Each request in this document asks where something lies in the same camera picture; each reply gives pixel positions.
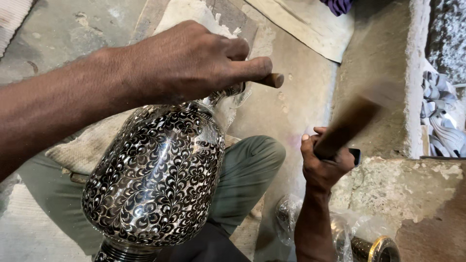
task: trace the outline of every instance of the knee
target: knee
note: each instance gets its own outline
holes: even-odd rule
[[[282,165],[287,155],[285,147],[275,138],[269,136],[256,136],[258,141],[258,152],[262,152],[268,161],[276,165]]]

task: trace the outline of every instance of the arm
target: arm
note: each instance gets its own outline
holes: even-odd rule
[[[272,71],[267,57],[244,61],[243,39],[185,21],[135,45],[84,59],[0,88],[0,181],[68,135],[146,104],[204,98]]]
[[[314,131],[317,135],[302,136],[306,194],[295,228],[296,257],[299,262],[333,262],[335,250],[328,206],[330,190],[344,174],[354,168],[354,157],[347,148],[343,148],[335,161],[319,160],[313,148],[325,128],[314,128]]]

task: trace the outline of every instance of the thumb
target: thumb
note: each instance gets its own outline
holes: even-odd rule
[[[231,80],[233,83],[256,81],[272,72],[272,60],[261,56],[248,61],[231,61]]]
[[[316,166],[320,160],[314,154],[314,143],[318,140],[318,136],[309,136],[304,134],[301,138],[301,154],[304,160],[304,165],[307,167]]]

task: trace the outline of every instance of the green trousers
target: green trousers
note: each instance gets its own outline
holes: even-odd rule
[[[285,148],[267,136],[249,137],[227,148],[209,218],[231,235],[267,190],[284,159]],[[23,164],[17,173],[53,222],[86,255],[97,253],[102,234],[81,211],[84,185],[71,182],[43,153]]]

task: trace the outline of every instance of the plastic wrap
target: plastic wrap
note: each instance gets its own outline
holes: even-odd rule
[[[295,226],[301,207],[302,199],[293,194],[285,195],[277,204],[277,234],[287,246],[294,245]],[[381,235],[394,239],[396,233],[380,217],[360,215],[348,209],[331,209],[330,225],[337,262],[353,262],[351,240],[354,237],[373,242]]]
[[[295,243],[295,226],[298,221],[299,212],[302,207],[302,199],[289,194],[285,195],[277,205],[275,216],[277,218],[278,239],[287,245],[292,246]]]

